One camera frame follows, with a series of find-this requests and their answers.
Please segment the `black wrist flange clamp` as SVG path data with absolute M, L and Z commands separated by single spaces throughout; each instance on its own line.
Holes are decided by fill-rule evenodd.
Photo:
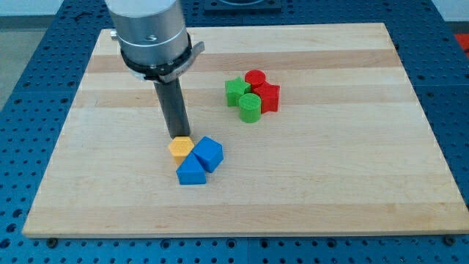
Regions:
M 185 29 L 111 30 L 111 39 L 129 71 L 142 81 L 167 84 L 176 81 L 205 51 L 204 42 L 191 42 Z

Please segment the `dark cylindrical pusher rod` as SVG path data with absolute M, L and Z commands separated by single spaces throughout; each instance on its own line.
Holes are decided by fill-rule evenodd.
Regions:
M 185 109 L 184 98 L 178 79 L 169 83 L 154 83 L 160 107 L 173 139 L 177 136 L 190 136 L 191 129 Z

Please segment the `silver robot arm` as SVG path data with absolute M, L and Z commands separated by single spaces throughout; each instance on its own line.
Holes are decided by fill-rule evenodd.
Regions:
M 106 0 L 114 38 L 130 72 L 154 84 L 171 138 L 190 136 L 179 77 L 204 43 L 193 44 L 178 0 Z

